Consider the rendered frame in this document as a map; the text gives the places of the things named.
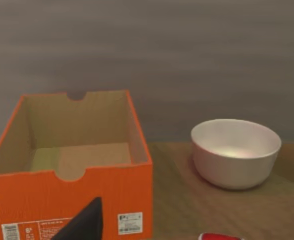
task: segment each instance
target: black object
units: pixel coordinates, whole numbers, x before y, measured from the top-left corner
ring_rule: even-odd
[[[103,204],[96,197],[51,240],[102,240]]]

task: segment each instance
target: gray wall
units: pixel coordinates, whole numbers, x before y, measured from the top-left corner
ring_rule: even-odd
[[[0,134],[20,94],[124,88],[150,141],[213,118],[294,141],[294,0],[0,0]]]

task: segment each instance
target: brown tabletop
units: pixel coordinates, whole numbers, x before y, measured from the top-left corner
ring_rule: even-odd
[[[189,143],[150,143],[154,162],[154,239],[196,240],[216,232],[246,240],[294,240],[294,144],[285,144],[267,181],[227,191],[204,181]]]

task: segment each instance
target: open box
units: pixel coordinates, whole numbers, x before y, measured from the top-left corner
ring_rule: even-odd
[[[128,91],[22,96],[0,138],[0,240],[49,240],[96,197],[104,240],[150,238],[152,172]]]

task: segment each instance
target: barcode label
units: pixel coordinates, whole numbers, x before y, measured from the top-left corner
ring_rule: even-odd
[[[18,224],[1,225],[3,240],[20,240]]]
[[[143,213],[118,214],[118,235],[139,234],[143,232]]]

